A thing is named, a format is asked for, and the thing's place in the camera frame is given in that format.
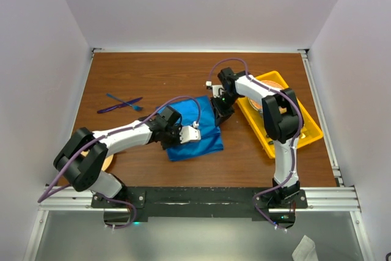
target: purple knife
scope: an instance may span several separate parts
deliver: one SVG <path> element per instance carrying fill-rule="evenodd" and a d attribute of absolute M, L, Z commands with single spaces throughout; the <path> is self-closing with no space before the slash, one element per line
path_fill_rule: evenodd
<path fill-rule="evenodd" d="M 129 104 L 135 104 L 135 103 L 137 103 L 138 101 L 140 101 L 141 99 L 142 99 L 142 97 L 139 97 L 139 98 L 136 98 L 136 99 L 127 101 L 127 103 L 129 103 Z M 121 103 L 121 104 L 113 105 L 113 106 L 110 106 L 110 107 L 107 107 L 107 108 L 98 110 L 97 113 L 106 113 L 106 112 L 112 111 L 112 110 L 114 110 L 114 109 L 116 109 L 116 108 L 122 108 L 122 107 L 126 107 L 126 106 L 128 106 L 126 103 Z"/>

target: plastic utensil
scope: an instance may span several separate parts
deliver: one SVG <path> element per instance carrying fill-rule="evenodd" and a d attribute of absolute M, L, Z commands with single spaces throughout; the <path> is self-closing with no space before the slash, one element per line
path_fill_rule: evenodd
<path fill-rule="evenodd" d="M 128 103 L 129 104 L 135 104 L 138 101 L 140 101 L 141 99 L 142 99 L 142 97 L 139 97 L 139 98 L 136 98 L 136 99 L 132 99 L 132 100 L 128 101 Z M 126 103 L 116 104 L 116 105 L 113 105 L 113 106 L 110 106 L 110 107 L 98 110 L 97 113 L 106 113 L 106 112 L 112 111 L 114 109 L 122 108 L 122 107 L 126 107 L 126 106 L 128 106 Z"/>
<path fill-rule="evenodd" d="M 115 100 L 117 100 L 117 101 L 119 101 L 119 102 L 122 102 L 122 103 L 124 103 L 124 104 L 129 105 L 129 106 L 132 107 L 135 111 L 140 111 L 140 110 L 142 109 L 141 106 L 132 105 L 132 104 L 130 104 L 130 103 L 126 102 L 126 101 L 123 101 L 122 99 L 119 99 L 119 98 L 117 98 L 117 97 L 115 97 L 115 96 L 113 96 L 113 95 L 111 95 L 111 94 L 109 94 L 109 93 L 106 93 L 106 96 L 108 96 L 108 97 L 110 97 L 110 98 L 113 98 L 113 99 L 115 99 Z"/>

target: glass panel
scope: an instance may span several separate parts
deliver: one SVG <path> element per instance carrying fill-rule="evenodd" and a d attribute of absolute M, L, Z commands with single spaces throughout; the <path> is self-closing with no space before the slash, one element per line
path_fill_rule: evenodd
<path fill-rule="evenodd" d="M 288 233 L 238 218 L 150 218 L 112 232 L 102 211 L 52 211 L 36 260 L 292 260 L 304 234 L 319 260 L 363 260 L 348 212 L 296 215 Z"/>

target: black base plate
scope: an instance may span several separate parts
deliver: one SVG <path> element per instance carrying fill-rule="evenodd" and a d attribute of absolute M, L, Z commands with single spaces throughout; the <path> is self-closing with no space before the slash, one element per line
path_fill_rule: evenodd
<path fill-rule="evenodd" d="M 192 187 L 128 187 L 129 201 L 137 208 L 136 221 L 145 222 L 149 217 L 198 217 L 198 218 L 251 218 L 265 220 L 254 208 L 252 198 L 267 188 L 192 188 Z M 258 206 L 277 223 L 294 222 L 294 213 L 270 213 L 269 199 L 262 197 Z M 305 191 L 284 200 L 273 208 L 307 208 Z M 93 199 L 92 208 L 118 208 L 102 198 Z"/>

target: metal frame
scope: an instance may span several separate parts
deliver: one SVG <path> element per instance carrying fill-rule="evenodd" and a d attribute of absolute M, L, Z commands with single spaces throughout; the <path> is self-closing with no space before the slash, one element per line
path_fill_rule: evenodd
<path fill-rule="evenodd" d="M 92 50 L 92 57 L 95 52 L 109 52 L 101 48 Z M 357 239 L 365 261 L 374 260 L 373 251 L 370 247 L 368 235 L 365 231 L 361 218 L 361 209 L 359 200 L 354 187 L 345 187 L 342 175 L 335 157 L 334 149 L 327 129 L 326 121 L 323 115 L 321 103 L 316 91 L 309 60 L 305 50 L 299 50 L 302 56 L 305 72 L 307 74 L 311 93 L 318 112 L 319 121 L 324 133 L 327 152 L 331 162 L 334 177 L 337 179 L 340 187 L 338 188 L 302 188 L 305 190 L 308 202 L 308 208 L 297 209 L 297 211 L 316 212 L 316 211 L 348 211 L 351 214 L 352 223 L 356 231 Z M 45 228 L 49 211 L 127 211 L 125 208 L 91 208 L 92 193 L 90 191 L 76 192 L 73 188 L 66 188 L 49 199 L 43 201 L 38 208 L 38 214 L 31 233 L 31 238 L 27 246 L 24 260 L 35 260 L 40 241 Z M 286 212 L 286 209 L 271 209 L 271 212 Z"/>
<path fill-rule="evenodd" d="M 93 53 L 138 53 L 138 52 L 171 52 L 171 53 L 297 53 L 295 49 L 289 50 L 284 47 L 281 48 L 268 48 L 259 47 L 254 50 L 232 50 L 232 49 L 190 49 L 190 48 L 172 48 L 172 49 L 144 49 L 144 48 L 92 48 Z"/>

